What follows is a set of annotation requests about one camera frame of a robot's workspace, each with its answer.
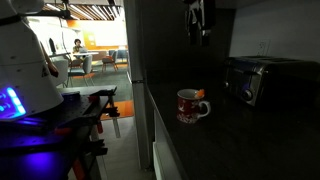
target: floor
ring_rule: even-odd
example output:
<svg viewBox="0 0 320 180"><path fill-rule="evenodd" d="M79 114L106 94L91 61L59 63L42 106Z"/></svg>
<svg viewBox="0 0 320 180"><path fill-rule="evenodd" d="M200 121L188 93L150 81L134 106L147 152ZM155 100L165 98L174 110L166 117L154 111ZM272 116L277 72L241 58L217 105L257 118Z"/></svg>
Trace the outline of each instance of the floor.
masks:
<svg viewBox="0 0 320 180"><path fill-rule="evenodd" d="M100 68L101 67L99 65L94 67L94 69L98 70L100 70ZM113 82L110 82L110 79L106 80L110 78L111 75L113 75ZM129 82L129 80L124 80L124 76L126 76L126 70L120 69L118 72L114 72L112 67L107 67L106 73L102 75L98 74L96 79L94 79L94 82L98 83L98 85L103 85L102 83L113 83L117 85L118 88L120 87L120 89L118 89L119 93L117 93L114 98L115 101L129 100L128 98L132 98L132 95L129 94L132 93L131 89L129 88L130 91L128 91L128 88L126 88L126 91L121 92L121 89L127 87ZM81 84L81 82L83 82L83 80L79 79L78 82L76 82L76 85L84 86L84 84ZM101 179L156 180L155 173L153 171L139 169L134 118L120 118L118 119L118 123L121 134L120 138L116 138L115 136L112 120L102 121L104 132L100 134L100 139L104 139L105 146L108 148L108 153L107 155L97 157ZM69 173L69 179L76 179L72 170Z"/></svg>

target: toaster oven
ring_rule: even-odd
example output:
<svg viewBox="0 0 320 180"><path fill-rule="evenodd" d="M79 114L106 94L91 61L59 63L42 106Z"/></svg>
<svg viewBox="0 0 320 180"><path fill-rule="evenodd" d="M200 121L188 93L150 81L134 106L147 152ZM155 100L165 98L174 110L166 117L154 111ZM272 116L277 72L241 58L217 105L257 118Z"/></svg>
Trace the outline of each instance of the toaster oven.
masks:
<svg viewBox="0 0 320 180"><path fill-rule="evenodd" d="M251 106L311 104L320 73L317 62L243 56L225 61L224 88Z"/></svg>

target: mug handle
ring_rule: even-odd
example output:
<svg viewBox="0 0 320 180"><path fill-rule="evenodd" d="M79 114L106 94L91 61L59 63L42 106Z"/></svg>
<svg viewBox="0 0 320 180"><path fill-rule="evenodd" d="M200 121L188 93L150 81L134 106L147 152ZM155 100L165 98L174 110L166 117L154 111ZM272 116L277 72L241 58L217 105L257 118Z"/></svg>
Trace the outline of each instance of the mug handle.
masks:
<svg viewBox="0 0 320 180"><path fill-rule="evenodd" d="M198 114L198 119L201 117L207 116L211 112L211 105L208 101L200 101L199 102L200 109L202 108L203 105L207 106L207 112L204 114Z"/></svg>

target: mug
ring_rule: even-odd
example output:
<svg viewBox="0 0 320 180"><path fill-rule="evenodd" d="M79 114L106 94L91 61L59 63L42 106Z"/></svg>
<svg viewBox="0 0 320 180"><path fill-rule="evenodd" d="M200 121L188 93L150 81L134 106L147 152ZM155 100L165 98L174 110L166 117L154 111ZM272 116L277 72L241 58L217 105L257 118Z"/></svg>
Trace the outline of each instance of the mug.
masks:
<svg viewBox="0 0 320 180"><path fill-rule="evenodd" d="M202 97L196 97L198 90L196 89L182 89L178 91L178 112L177 118L185 123L193 124L201 117L207 116L211 112L211 106L208 101L203 100ZM207 112L200 114L200 110L205 105Z"/></svg>

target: countertop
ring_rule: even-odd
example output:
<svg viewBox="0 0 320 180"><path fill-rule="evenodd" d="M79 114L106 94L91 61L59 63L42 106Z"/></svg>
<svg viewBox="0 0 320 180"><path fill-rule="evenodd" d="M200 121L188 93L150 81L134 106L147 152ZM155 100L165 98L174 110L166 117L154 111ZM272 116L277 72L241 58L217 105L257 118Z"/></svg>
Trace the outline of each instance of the countertop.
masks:
<svg viewBox="0 0 320 180"><path fill-rule="evenodd" d="M259 110L224 92L215 74L200 75L170 80L158 72L148 76L150 97L172 141L170 147L176 152L183 177L320 179L319 109ZM159 77L167 81L158 81ZM196 124L176 118L177 92L184 88L204 88L204 99L211 103L211 114Z"/></svg>

